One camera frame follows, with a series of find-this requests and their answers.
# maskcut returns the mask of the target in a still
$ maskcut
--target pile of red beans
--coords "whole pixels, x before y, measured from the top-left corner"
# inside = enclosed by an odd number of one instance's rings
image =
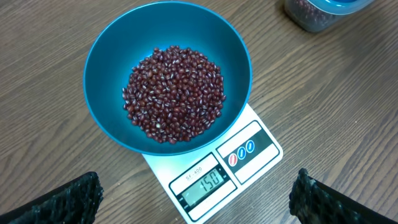
[[[155,48],[132,68],[123,108],[133,125],[159,143],[190,141],[210,128],[226,99],[220,67],[198,51]]]

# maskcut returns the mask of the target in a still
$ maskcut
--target scale control panel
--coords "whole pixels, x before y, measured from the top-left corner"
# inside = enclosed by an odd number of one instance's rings
[[[242,192],[251,184],[245,183],[280,153],[254,120],[171,181],[169,189],[195,223],[231,194]]]

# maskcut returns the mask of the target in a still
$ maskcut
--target red button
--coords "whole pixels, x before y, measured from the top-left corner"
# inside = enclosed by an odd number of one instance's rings
[[[231,167],[234,167],[236,165],[236,163],[238,162],[238,157],[235,153],[229,155],[228,162]]]

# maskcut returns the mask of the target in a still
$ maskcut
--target button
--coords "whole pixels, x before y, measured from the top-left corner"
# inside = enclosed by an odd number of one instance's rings
[[[236,165],[236,163],[238,163],[238,157],[236,156],[235,153],[232,153],[231,155],[229,155],[228,163],[231,167],[234,167]]]
[[[244,147],[240,147],[238,149],[238,159],[243,160],[246,157],[246,149]]]
[[[246,143],[246,150],[248,153],[252,153],[254,151],[255,145],[253,140],[248,140]]]

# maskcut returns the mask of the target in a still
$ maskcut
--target jar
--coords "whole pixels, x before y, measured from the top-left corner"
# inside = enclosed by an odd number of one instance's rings
[[[320,32],[373,0],[285,0],[285,12],[309,32]]]

